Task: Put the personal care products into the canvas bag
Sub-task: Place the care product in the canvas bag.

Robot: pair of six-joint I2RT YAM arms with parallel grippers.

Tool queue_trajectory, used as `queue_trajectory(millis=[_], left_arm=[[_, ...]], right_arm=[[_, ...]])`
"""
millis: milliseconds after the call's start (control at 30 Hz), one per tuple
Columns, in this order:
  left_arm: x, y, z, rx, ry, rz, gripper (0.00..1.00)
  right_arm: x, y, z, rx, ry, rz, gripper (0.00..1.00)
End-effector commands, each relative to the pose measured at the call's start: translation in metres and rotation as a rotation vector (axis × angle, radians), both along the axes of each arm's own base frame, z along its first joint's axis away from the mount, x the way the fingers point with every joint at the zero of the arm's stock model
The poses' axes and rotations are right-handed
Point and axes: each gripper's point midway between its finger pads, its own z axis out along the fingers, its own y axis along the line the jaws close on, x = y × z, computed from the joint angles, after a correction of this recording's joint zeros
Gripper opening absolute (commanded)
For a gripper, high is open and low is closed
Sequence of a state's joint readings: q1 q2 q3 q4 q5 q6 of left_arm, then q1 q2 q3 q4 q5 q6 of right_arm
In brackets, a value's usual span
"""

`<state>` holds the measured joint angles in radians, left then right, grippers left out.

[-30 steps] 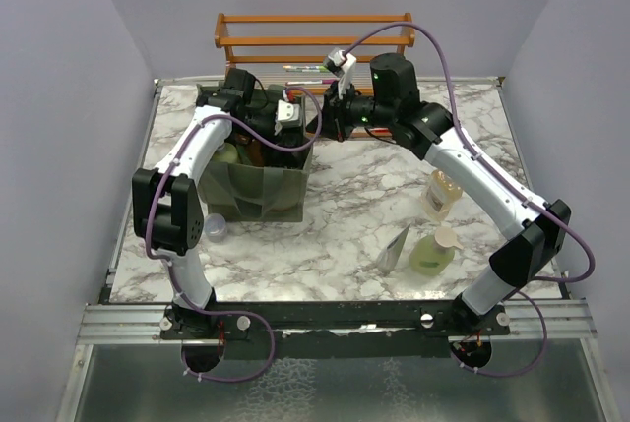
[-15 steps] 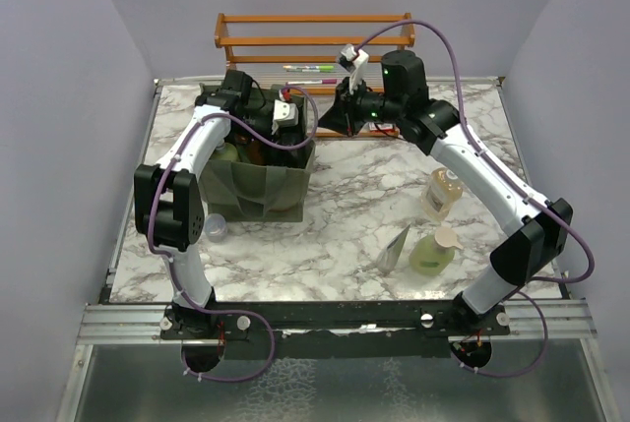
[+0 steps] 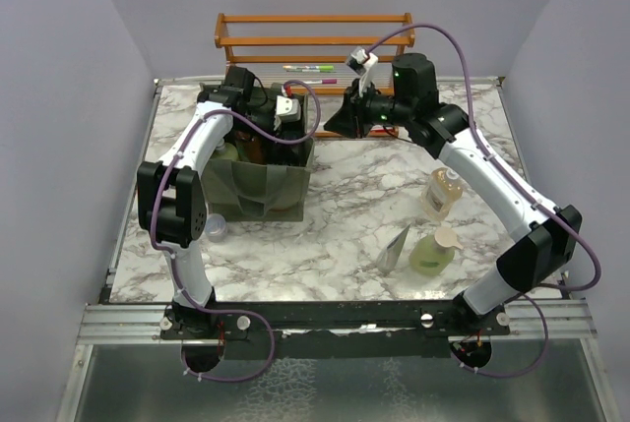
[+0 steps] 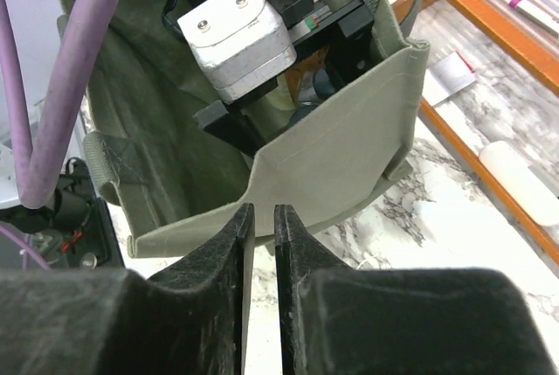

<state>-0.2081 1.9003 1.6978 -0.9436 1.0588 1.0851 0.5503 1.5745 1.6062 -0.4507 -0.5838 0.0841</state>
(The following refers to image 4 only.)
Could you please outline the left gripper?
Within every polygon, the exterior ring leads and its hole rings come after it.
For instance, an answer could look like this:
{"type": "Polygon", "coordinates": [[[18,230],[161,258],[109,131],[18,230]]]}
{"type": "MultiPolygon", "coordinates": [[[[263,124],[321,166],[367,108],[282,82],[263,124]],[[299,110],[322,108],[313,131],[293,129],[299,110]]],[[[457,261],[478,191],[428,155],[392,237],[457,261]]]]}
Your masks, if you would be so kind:
{"type": "MultiPolygon", "coordinates": [[[[187,0],[190,10],[207,0],[187,0]]],[[[338,10],[331,10],[321,0],[266,0],[281,15],[288,29],[297,58],[301,62],[322,47],[328,47],[324,66],[345,85],[363,75],[372,65],[369,55],[372,13],[363,0],[352,0],[338,10]]],[[[173,10],[177,0],[168,0],[166,10],[173,10]]],[[[178,20],[167,21],[166,27],[186,41],[178,20]]],[[[245,109],[263,98],[278,85],[279,76],[270,79],[232,104],[220,97],[199,110],[195,119],[204,132],[253,156],[264,139],[245,115],[245,109]]]]}

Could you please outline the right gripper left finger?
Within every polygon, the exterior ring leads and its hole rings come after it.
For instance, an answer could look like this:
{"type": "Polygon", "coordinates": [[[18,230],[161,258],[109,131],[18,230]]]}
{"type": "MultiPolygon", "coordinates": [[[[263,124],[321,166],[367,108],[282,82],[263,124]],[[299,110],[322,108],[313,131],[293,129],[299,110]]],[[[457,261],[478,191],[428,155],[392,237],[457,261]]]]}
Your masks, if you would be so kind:
{"type": "Polygon", "coordinates": [[[169,267],[4,271],[4,374],[240,374],[254,208],[169,267]]]}

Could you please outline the orange bottle pink cap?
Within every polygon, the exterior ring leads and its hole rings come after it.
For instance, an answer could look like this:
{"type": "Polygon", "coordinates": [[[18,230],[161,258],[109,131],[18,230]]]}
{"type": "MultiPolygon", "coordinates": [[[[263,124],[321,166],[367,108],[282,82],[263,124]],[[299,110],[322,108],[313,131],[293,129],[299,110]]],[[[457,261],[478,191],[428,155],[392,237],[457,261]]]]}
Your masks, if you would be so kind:
{"type": "Polygon", "coordinates": [[[306,73],[315,73],[324,66],[328,47],[322,47],[308,58],[291,66],[285,73],[287,88],[294,103],[298,102],[300,87],[306,73]]]}

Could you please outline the green canvas bag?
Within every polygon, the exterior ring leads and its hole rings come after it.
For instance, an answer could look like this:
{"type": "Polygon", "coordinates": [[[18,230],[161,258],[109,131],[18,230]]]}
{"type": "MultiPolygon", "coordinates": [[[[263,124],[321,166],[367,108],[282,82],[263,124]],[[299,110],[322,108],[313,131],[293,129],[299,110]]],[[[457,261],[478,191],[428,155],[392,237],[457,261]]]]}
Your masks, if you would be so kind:
{"type": "Polygon", "coordinates": [[[429,46],[410,38],[416,10],[398,20],[388,0],[363,1],[375,14],[373,68],[292,128],[258,102],[249,115],[267,142],[251,162],[197,126],[195,112],[217,93],[157,19],[163,0],[119,1],[86,90],[93,130],[83,146],[98,192],[126,214],[130,256],[185,255],[243,203],[261,238],[283,204],[317,233],[409,172],[429,46]]]}

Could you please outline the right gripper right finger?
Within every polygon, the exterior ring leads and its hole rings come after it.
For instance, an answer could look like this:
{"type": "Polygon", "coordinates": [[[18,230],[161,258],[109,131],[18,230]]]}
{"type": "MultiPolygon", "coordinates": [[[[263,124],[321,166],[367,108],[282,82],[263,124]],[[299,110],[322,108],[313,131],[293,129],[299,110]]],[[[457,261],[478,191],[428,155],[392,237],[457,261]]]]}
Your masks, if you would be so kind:
{"type": "Polygon", "coordinates": [[[355,270],[274,211],[286,374],[551,374],[520,291],[484,268],[355,270]]]}

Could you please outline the clear square bottle black caps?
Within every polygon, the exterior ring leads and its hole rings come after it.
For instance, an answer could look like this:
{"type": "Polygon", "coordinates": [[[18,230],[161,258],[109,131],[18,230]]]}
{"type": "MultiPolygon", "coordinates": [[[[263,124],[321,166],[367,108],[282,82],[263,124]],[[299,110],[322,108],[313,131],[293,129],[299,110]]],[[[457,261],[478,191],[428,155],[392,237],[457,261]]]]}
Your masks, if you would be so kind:
{"type": "Polygon", "coordinates": [[[303,73],[296,101],[299,106],[320,105],[345,86],[331,70],[321,67],[303,73]]]}

